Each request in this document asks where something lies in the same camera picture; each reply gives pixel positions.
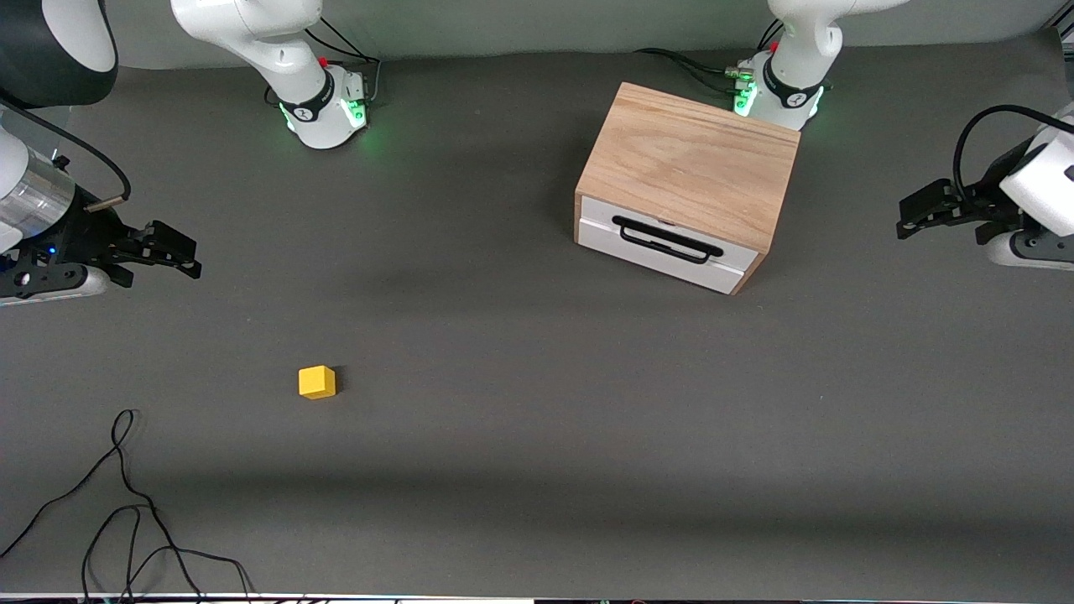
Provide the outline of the wooden drawer cabinet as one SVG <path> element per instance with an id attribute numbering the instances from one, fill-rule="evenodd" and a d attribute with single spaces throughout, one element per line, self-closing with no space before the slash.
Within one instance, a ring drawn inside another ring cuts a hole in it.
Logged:
<path id="1" fill-rule="evenodd" d="M 583 196 L 701 231 L 759 253 L 739 294 L 770 253 L 799 143 L 789 128 L 625 81 L 576 184 L 574 240 Z"/>

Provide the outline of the yellow cube block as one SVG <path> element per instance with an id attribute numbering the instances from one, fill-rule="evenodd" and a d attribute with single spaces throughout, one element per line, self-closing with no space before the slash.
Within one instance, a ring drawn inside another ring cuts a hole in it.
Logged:
<path id="1" fill-rule="evenodd" d="M 297 394 L 322 400 L 337 394 L 336 372 L 332 366 L 304 366 L 297 371 Z"/>

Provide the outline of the white drawer with black handle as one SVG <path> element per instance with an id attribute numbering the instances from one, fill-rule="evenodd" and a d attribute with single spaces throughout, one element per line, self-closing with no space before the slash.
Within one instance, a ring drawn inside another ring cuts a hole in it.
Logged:
<path id="1" fill-rule="evenodd" d="M 576 241 L 594 251 L 731 294 L 759 253 L 583 196 Z"/>

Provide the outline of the dark grey table mat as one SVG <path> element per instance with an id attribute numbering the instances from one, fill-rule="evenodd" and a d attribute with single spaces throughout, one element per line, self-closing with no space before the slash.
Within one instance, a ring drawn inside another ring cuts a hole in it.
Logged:
<path id="1" fill-rule="evenodd" d="M 1066 104 L 1057 34 L 843 51 L 735 297 L 574 243 L 622 81 L 705 99 L 636 54 L 398 61 L 333 152 L 246 68 L 73 107 L 204 271 L 0 310 L 0 549 L 137 409 L 134 485 L 268 592 L 1074 601 L 1074 275 L 894 232 L 975 113 Z"/>

